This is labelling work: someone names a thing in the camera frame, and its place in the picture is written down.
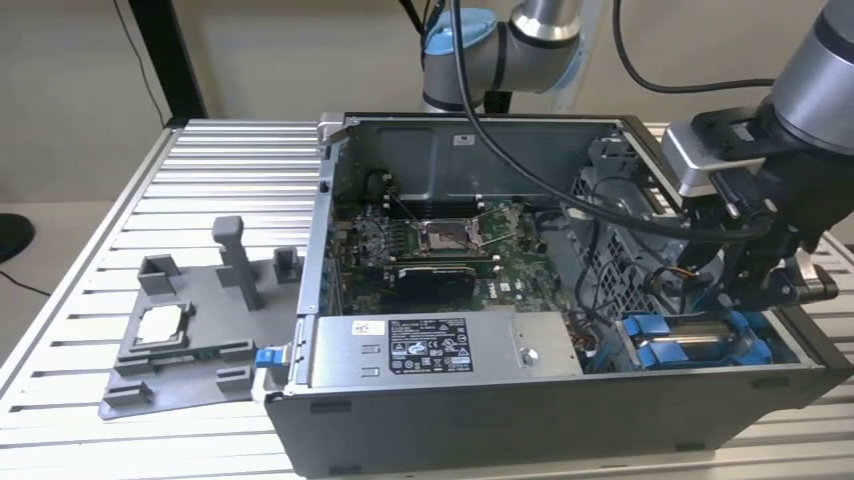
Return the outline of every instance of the green circuit board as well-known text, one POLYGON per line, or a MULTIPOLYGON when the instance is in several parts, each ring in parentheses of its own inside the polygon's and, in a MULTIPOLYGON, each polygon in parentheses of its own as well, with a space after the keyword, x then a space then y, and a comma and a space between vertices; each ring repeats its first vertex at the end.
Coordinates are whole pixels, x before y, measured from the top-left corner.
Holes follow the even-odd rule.
POLYGON ((487 204, 466 219, 388 219, 373 215, 340 242, 341 313, 368 315, 479 311, 566 311, 560 279, 534 229, 514 203, 487 204), (395 279, 406 268, 472 272, 471 295, 443 301, 402 299, 395 279))

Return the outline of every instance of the barcode sticker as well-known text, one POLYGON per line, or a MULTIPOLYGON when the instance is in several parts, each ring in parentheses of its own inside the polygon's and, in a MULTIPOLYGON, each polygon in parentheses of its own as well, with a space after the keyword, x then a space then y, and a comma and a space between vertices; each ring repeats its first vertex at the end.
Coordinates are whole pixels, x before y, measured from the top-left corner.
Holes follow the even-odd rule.
POLYGON ((357 320, 352 322, 353 335, 385 335, 385 322, 379 320, 357 320))

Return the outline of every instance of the blue latch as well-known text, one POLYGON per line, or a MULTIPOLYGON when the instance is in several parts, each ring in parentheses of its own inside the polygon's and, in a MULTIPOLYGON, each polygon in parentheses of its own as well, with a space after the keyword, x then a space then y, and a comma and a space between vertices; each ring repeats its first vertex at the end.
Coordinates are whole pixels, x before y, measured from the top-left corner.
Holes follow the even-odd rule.
POLYGON ((284 366, 284 352, 280 348, 259 348, 255 352, 255 368, 284 366))

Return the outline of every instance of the slotted aluminum surface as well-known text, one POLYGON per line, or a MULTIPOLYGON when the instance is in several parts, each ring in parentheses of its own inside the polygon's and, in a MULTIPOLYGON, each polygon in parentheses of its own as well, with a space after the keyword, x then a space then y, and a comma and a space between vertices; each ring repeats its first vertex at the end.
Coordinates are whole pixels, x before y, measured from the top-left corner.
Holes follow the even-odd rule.
MULTIPOLYGON (((652 128, 660 135, 660 126, 652 128)), ((169 252, 181 266, 217 262, 207 229, 220 214, 243 215, 249 257, 267 256, 280 245, 304 248, 317 166, 313 129, 312 123, 193 121, 164 133, 0 371, 0 385, 8 387, 0 400, 0 478, 296 478, 256 403, 109 423, 96 411, 141 257, 169 252)), ((814 258, 833 272, 843 293, 807 311, 854 360, 851 256, 827 238, 814 258)), ((414 475, 854 478, 854 383, 837 387, 808 408, 768 415, 716 452, 414 475)))

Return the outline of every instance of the warning label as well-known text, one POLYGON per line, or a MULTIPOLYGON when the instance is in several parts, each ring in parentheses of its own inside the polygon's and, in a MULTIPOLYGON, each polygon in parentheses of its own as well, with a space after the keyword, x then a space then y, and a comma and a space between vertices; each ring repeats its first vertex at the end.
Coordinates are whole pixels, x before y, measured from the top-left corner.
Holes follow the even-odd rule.
POLYGON ((464 318, 391 320, 388 352, 398 375, 475 370, 464 318))

